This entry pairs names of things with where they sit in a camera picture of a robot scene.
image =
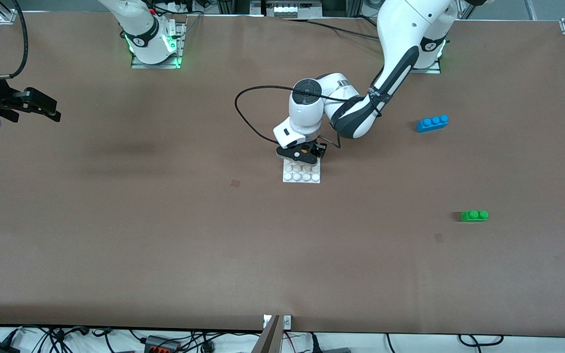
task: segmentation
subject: table surface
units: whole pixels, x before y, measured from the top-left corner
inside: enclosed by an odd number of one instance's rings
[[[258,329],[290,313],[294,330],[565,335],[558,23],[455,23],[442,74],[410,76],[367,136],[327,152],[320,185],[282,183],[233,99],[327,72],[363,92],[376,41],[206,17],[181,69],[132,70],[110,14],[27,26],[11,85],[56,98],[62,121],[0,129],[0,323]],[[2,26],[0,72],[21,53]],[[270,135],[287,97],[240,106]],[[437,114],[447,128],[415,132]],[[458,222],[469,209],[489,221]]]

